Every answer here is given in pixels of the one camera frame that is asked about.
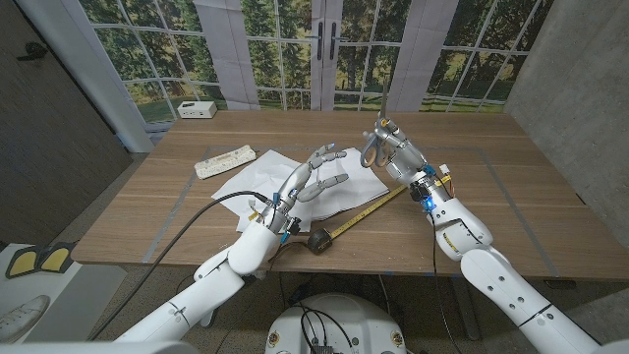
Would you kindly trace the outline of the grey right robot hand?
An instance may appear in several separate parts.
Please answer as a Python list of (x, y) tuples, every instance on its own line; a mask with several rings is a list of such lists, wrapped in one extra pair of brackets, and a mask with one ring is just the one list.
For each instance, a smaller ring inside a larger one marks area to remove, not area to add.
[(381, 112), (374, 123), (374, 133), (386, 152), (384, 167), (400, 184), (410, 187), (436, 175), (425, 156), (413, 145), (402, 130)]

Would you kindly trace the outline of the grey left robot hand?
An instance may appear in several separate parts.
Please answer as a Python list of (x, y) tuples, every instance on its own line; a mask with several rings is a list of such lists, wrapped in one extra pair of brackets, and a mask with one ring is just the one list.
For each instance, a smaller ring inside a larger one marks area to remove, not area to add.
[(286, 224), (289, 219), (288, 213), (296, 202), (309, 202), (325, 189), (345, 182), (349, 178), (347, 173), (306, 186), (312, 173), (324, 162), (347, 156), (346, 151), (332, 151), (333, 148), (334, 144), (324, 145), (313, 152), (306, 162), (300, 164), (284, 181), (276, 196), (263, 210), (261, 216), (257, 217), (256, 222), (277, 233)]

